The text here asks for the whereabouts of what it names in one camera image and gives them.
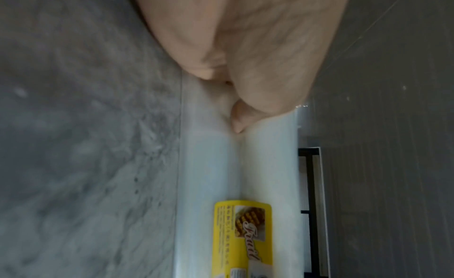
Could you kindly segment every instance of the cling film roll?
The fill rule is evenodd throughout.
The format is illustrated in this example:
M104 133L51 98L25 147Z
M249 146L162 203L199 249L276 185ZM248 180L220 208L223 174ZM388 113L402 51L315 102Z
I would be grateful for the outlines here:
M271 206L245 200L216 203L212 278L272 278Z

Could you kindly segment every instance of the barcode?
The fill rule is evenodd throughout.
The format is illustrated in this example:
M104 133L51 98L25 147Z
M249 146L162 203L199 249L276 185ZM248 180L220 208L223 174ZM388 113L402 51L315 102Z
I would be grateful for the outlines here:
M230 269L231 278L246 278L246 269L243 268L232 268Z

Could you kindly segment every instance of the brand logo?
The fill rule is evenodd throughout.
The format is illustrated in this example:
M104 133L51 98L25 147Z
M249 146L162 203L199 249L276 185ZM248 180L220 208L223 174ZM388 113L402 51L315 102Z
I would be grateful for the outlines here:
M259 257L258 251L255 249L254 237L257 237L257 227L247 221L243 222L243 229L246 231L244 234L244 242L246 243L247 257L249 260L262 261Z

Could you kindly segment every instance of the black frame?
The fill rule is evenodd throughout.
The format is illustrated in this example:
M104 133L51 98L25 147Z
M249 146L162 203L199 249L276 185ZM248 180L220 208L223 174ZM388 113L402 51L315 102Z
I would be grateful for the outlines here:
M301 210L302 214L309 216L309 236L311 241L311 264L312 272L305 272L305 278L321 278L320 276L320 256L318 252L318 231L317 231L317 209L315 202L315 179L314 161L312 156L319 156L318 148L299 148L298 157L306 158L307 172L307 194L309 198L309 210Z

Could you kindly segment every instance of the food image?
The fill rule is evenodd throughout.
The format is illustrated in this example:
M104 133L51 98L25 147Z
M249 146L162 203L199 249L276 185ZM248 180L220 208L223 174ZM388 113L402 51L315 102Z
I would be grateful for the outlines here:
M252 223L257 228L257 237L254 240L265 241L265 210L257 207L235 207L235 236L244 237L246 230L243 222Z

